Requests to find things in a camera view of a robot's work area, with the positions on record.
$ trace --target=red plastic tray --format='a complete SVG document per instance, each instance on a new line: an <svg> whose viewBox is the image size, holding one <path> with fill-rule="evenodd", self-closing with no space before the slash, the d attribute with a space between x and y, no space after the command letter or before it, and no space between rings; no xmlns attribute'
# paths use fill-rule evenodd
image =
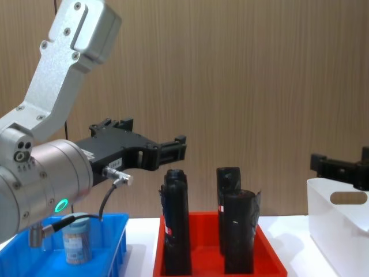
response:
<svg viewBox="0 0 369 277"><path fill-rule="evenodd" d="M263 276L286 277L287 271L264 236L261 228L256 230L254 242L254 273L224 274L224 258L219 250L218 213L190 213L192 276ZM154 277L165 275L164 265L164 219L160 218Z"/></svg>

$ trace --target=black bottle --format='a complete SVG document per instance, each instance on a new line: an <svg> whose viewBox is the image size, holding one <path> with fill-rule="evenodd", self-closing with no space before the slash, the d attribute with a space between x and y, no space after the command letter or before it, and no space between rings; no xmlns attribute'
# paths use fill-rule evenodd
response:
<svg viewBox="0 0 369 277"><path fill-rule="evenodd" d="M217 168L219 244L221 254L224 254L224 195L240 189L241 172L239 167Z"/></svg>
<svg viewBox="0 0 369 277"><path fill-rule="evenodd" d="M168 170L159 193L165 219L165 274L191 275L189 204L184 172Z"/></svg>
<svg viewBox="0 0 369 277"><path fill-rule="evenodd" d="M224 268L226 274L252 274L260 192L239 190L224 196Z"/></svg>

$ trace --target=white table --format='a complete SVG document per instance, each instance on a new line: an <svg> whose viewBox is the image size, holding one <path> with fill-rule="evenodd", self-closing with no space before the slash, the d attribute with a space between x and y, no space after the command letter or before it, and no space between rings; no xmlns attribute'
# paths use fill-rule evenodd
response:
<svg viewBox="0 0 369 277"><path fill-rule="evenodd" d="M310 237L308 216L262 216L259 225L288 276L338 277ZM158 233L157 218L128 221L127 253L121 276L152 276Z"/></svg>

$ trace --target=blue can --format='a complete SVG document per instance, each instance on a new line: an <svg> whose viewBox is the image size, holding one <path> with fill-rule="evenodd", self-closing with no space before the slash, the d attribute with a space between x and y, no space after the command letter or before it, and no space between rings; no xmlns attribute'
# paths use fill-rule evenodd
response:
<svg viewBox="0 0 369 277"><path fill-rule="evenodd" d="M71 215L80 216L86 215L86 213L76 212L66 215L64 218ZM64 227L62 231L66 262L75 265L87 263L92 258L89 240L90 219L77 219L75 222Z"/></svg>

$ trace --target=silver robot arm segment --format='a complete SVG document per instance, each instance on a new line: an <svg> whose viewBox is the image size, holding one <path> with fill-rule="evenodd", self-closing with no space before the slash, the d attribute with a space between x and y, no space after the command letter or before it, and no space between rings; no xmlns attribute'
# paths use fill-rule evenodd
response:
<svg viewBox="0 0 369 277"><path fill-rule="evenodd" d="M33 145L62 127L85 74L105 62L120 25L102 0L61 3L24 101L0 118L0 242L91 189L91 165L78 146Z"/></svg>

